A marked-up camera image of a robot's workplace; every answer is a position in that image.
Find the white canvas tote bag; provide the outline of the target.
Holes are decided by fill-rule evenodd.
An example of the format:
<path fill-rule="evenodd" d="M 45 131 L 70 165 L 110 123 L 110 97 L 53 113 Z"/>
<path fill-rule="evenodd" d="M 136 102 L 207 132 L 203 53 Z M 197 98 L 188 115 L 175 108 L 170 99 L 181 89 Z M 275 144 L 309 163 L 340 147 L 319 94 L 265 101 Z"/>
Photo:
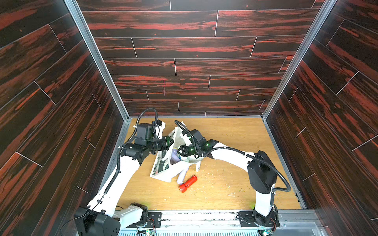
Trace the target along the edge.
<path fill-rule="evenodd" d="M 195 158 L 194 155 L 184 157 L 183 152 L 179 151 L 181 146 L 190 145 L 189 138 L 184 137 L 182 132 L 183 129 L 175 127 L 169 133 L 168 136 L 174 140 L 174 143 L 168 150 L 158 151 L 150 173 L 151 178 L 169 183 L 177 176 L 177 183 L 182 184 L 191 165 L 195 165 L 196 171 L 199 171 L 203 158 Z"/>

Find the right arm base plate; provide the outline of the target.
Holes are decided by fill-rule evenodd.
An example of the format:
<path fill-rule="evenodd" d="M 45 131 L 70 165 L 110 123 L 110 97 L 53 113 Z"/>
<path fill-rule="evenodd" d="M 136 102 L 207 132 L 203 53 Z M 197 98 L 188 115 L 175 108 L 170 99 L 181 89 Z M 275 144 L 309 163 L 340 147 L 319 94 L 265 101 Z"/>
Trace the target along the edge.
<path fill-rule="evenodd" d="M 279 218 L 277 213 L 272 209 L 267 216 L 263 216 L 257 211 L 240 211 L 236 218 L 239 220 L 241 227 L 279 227 Z"/>

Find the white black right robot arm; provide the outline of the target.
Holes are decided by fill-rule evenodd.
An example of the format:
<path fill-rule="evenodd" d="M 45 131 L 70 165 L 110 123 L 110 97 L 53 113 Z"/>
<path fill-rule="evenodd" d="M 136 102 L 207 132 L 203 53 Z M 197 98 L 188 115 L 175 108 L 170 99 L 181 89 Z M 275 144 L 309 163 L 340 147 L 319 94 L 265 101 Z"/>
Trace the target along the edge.
<path fill-rule="evenodd" d="M 290 192 L 291 186 L 265 152 L 248 153 L 213 139 L 206 140 L 196 129 L 182 131 L 181 136 L 184 141 L 189 142 L 178 149 L 178 154 L 182 157 L 196 159 L 210 157 L 246 171 L 250 185 L 256 192 L 256 203 L 251 217 L 253 224 L 272 229 L 278 226 L 278 210 L 274 205 L 275 194 L 278 191 Z"/>

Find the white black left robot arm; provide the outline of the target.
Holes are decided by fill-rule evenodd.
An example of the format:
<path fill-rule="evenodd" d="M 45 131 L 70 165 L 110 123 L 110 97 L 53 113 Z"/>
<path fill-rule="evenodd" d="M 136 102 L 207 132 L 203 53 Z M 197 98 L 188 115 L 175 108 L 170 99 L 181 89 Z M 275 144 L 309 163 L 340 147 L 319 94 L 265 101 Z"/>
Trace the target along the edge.
<path fill-rule="evenodd" d="M 116 211 L 117 203 L 132 176 L 150 154 L 168 150 L 174 141 L 169 136 L 138 141 L 132 138 L 119 147 L 117 166 L 98 194 L 86 207 L 79 207 L 74 221 L 80 236 L 116 236 L 126 227 L 143 227 L 148 222 L 148 208 L 133 203 Z"/>

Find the red flashlight lower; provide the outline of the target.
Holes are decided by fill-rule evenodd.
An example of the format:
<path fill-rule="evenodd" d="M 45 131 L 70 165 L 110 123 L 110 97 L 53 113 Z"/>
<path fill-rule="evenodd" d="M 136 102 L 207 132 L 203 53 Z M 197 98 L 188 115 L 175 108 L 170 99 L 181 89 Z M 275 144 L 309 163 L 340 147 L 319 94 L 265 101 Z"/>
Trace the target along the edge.
<path fill-rule="evenodd" d="M 198 180 L 197 176 L 193 175 L 190 179 L 188 179 L 183 184 L 179 185 L 179 190 L 181 193 L 184 193 L 187 191 L 187 189 L 192 186 L 196 181 Z"/>

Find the white flashlight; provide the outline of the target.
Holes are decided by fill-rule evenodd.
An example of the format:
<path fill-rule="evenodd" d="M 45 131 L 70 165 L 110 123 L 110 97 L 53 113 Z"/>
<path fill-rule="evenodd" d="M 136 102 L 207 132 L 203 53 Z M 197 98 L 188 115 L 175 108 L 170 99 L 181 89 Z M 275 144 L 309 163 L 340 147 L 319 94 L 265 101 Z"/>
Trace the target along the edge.
<path fill-rule="evenodd" d="M 170 163 L 173 165 L 173 164 L 175 164 L 175 163 L 177 163 L 177 162 L 180 162 L 181 161 L 181 158 L 180 158 L 180 156 L 178 155 L 178 153 L 177 153 L 177 149 L 173 149 L 172 150 L 172 154 L 171 154 L 171 159 L 170 159 Z"/>
<path fill-rule="evenodd" d="M 181 171 L 179 173 L 178 178 L 177 178 L 177 183 L 178 184 L 183 184 L 184 183 L 184 179 L 185 179 L 186 173 L 187 173 L 187 170 L 183 170 L 183 171 Z"/>

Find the aluminium front rail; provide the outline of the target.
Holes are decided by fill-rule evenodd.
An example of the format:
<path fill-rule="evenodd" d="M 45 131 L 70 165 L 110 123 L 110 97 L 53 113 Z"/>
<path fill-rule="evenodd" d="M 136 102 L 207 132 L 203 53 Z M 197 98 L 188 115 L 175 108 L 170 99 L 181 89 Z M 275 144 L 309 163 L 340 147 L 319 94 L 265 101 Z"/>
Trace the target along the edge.
<path fill-rule="evenodd" d="M 146 229 L 154 236 L 326 236 L 314 210 L 279 210 L 268 227 L 252 223 L 251 210 L 150 211 Z"/>

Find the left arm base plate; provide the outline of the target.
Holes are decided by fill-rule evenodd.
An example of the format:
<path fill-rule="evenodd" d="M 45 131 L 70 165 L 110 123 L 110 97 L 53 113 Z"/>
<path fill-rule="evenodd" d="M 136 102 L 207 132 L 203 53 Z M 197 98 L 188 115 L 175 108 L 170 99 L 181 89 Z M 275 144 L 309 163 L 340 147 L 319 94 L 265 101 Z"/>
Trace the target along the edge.
<path fill-rule="evenodd" d="M 134 224 L 131 224 L 127 228 L 160 228 L 162 219 L 162 212 L 148 211 L 143 213 L 140 220 Z"/>

